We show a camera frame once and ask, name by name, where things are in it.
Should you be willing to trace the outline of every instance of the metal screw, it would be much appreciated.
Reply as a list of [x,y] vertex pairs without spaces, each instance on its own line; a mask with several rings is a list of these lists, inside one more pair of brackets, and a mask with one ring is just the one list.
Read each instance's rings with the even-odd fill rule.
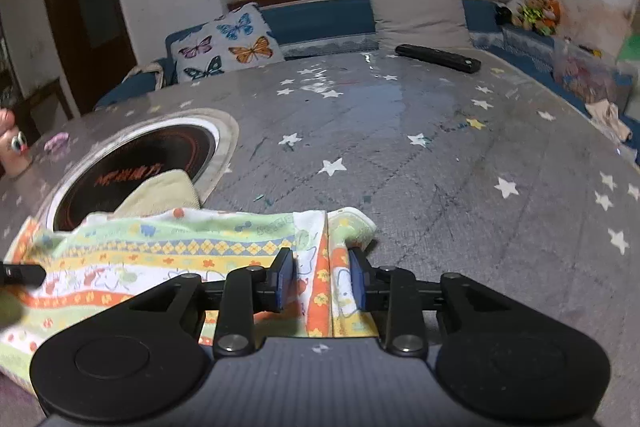
[[248,345],[249,341],[245,337],[236,335],[235,333],[225,335],[218,341],[218,347],[229,352],[240,351]]
[[392,344],[396,349],[405,353],[420,351],[424,346],[422,339],[416,335],[399,335],[393,339]]

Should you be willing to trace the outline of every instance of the blue butterfly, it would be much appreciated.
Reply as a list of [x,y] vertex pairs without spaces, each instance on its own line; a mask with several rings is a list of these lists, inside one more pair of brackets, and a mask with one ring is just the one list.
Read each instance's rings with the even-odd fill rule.
[[251,35],[254,32],[254,27],[251,26],[251,19],[248,13],[245,13],[238,20],[238,24],[232,26],[231,24],[219,24],[216,28],[230,41],[237,41],[238,35],[244,32],[245,35]]
[[207,66],[207,71],[202,71],[198,68],[184,68],[183,71],[191,77],[191,80],[198,80],[199,78],[205,78],[206,76],[224,73],[222,70],[222,59],[220,58],[220,55],[216,55],[211,59],[209,66]]

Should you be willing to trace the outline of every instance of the beige pillow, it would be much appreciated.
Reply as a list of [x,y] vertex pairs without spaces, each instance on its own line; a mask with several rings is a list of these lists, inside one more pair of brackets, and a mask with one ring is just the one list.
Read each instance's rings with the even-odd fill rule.
[[370,0],[381,48],[472,46],[462,0]]

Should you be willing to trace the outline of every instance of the black remote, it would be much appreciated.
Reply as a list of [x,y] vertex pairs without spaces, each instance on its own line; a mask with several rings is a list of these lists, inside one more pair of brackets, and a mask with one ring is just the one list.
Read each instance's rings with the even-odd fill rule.
[[462,71],[463,73],[476,73],[476,71],[480,70],[480,66],[482,66],[482,62],[475,58],[465,57],[457,53],[444,52],[442,50],[434,50],[433,48],[425,48],[424,46],[413,46],[411,44],[400,44],[396,48],[396,55],[417,58],[423,62],[445,66],[452,70]]

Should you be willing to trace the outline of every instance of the towel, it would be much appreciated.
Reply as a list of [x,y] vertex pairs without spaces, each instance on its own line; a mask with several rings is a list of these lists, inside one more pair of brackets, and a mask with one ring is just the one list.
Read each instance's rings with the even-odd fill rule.
[[584,107],[589,111],[600,128],[604,128],[607,136],[611,136],[613,141],[624,142],[631,138],[631,130],[618,118],[618,106],[610,103],[609,100],[600,100],[596,103],[587,103]]
[[[73,232],[27,219],[4,260],[39,263],[40,288],[0,290],[0,371],[33,392],[33,352],[53,334],[182,273],[223,280],[238,267],[268,267],[280,248],[296,260],[296,284],[280,314],[255,315],[256,336],[375,336],[351,291],[347,248],[366,248],[375,224],[356,208],[248,214],[176,207],[148,217],[90,214]],[[217,312],[200,335],[210,345]]]

